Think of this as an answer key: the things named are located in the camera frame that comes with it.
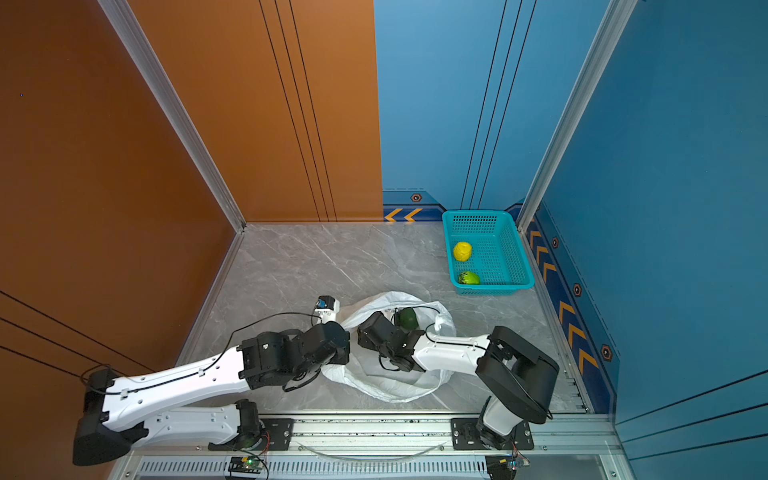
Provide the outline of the white plastic bag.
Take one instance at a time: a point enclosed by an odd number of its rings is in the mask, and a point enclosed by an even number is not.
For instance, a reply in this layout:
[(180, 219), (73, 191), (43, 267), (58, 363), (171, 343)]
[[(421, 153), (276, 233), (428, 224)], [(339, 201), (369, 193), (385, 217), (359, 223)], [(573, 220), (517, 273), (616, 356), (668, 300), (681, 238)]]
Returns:
[(456, 334), (452, 316), (441, 302), (422, 300), (401, 291), (380, 293), (340, 308), (336, 322), (350, 333), (349, 361), (345, 365), (326, 365), (322, 374), (330, 381), (387, 403), (411, 402), (447, 383), (451, 374), (446, 371), (396, 371), (378, 353), (358, 345), (357, 328), (373, 313), (380, 311), (391, 320), (396, 311), (407, 307), (415, 310), (418, 326), (427, 327), (430, 334)]

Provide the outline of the green lime fruit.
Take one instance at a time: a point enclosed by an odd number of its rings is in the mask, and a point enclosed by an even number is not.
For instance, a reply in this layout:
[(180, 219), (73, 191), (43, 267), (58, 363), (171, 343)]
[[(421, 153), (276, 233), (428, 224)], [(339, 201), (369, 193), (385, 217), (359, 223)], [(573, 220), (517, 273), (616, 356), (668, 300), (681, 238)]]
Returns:
[(463, 271), (458, 275), (458, 282), (462, 285), (480, 285), (480, 277), (471, 271)]

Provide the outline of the yellow lemon fruit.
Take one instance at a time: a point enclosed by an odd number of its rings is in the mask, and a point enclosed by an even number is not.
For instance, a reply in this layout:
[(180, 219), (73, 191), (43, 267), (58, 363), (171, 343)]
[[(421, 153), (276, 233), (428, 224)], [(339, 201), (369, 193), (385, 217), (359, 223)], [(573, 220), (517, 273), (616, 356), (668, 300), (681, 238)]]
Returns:
[(452, 250), (453, 258), (458, 262), (467, 262), (472, 256), (473, 248), (468, 242), (457, 242)]

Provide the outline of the teal plastic basket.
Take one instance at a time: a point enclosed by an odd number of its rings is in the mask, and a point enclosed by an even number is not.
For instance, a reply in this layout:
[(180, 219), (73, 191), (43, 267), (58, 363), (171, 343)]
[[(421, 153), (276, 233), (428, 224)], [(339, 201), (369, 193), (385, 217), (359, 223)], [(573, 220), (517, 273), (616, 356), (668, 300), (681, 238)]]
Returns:
[[(506, 296), (531, 289), (534, 275), (513, 217), (506, 211), (453, 210), (442, 215), (451, 283), (459, 295)], [(467, 262), (453, 258), (457, 242), (473, 248)], [(462, 285), (458, 275), (476, 273), (480, 285)]]

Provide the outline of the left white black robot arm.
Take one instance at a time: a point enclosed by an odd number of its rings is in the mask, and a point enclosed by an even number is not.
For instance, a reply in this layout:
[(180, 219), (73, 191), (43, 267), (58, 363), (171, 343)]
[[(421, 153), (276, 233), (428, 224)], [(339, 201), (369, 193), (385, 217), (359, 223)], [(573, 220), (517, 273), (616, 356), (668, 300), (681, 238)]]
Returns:
[(85, 382), (73, 463), (116, 460), (162, 437), (207, 440), (213, 451), (257, 445), (263, 426), (256, 404), (238, 400), (195, 419), (192, 404), (263, 387), (288, 393), (311, 383), (326, 365), (344, 365), (350, 334), (329, 321), (307, 331), (262, 332), (217, 357), (144, 376), (119, 377), (105, 367)]

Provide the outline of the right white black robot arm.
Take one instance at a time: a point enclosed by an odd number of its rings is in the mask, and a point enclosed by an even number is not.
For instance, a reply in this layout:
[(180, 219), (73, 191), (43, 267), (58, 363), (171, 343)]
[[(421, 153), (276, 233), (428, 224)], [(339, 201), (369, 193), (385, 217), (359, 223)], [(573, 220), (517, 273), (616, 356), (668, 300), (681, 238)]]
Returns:
[(544, 424), (559, 365), (522, 336), (497, 326), (485, 336), (445, 337), (406, 331), (377, 311), (357, 328), (358, 345), (404, 372), (473, 375), (491, 392), (478, 418), (484, 446), (505, 450), (523, 422)]

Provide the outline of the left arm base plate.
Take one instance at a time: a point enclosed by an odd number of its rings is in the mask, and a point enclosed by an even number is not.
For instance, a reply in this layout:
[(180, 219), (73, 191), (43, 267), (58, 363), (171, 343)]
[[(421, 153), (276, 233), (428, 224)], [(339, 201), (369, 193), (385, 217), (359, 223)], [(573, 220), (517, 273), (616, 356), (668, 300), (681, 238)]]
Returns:
[(287, 451), (290, 447), (294, 424), (291, 418), (262, 419), (258, 433), (238, 433), (232, 440), (222, 444), (210, 442), (207, 450), (214, 452)]

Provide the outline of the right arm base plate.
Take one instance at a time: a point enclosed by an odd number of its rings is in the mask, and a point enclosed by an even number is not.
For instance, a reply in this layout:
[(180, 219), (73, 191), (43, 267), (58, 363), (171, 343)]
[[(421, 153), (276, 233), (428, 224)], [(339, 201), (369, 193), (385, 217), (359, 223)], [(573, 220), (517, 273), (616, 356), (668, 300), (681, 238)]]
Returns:
[(535, 448), (527, 422), (519, 423), (510, 434), (501, 436), (481, 427), (476, 417), (458, 417), (450, 420), (450, 430), (453, 449), (456, 451), (531, 451)]

